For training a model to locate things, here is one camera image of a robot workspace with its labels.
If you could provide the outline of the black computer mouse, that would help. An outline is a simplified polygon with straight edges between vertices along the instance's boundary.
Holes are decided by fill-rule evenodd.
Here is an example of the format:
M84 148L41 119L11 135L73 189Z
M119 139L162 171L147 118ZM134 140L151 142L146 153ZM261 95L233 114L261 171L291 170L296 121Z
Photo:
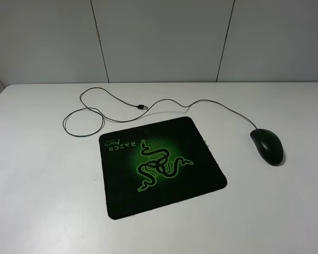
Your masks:
M284 149L280 139L270 130L255 129L250 137L262 157L271 166L280 166L284 161Z

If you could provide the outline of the black green mouse pad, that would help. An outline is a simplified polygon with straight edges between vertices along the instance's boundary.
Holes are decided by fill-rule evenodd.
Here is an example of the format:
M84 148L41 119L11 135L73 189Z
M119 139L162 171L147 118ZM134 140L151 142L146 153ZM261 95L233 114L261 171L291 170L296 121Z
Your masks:
M227 179L190 117L99 137L108 216L122 219L223 189Z

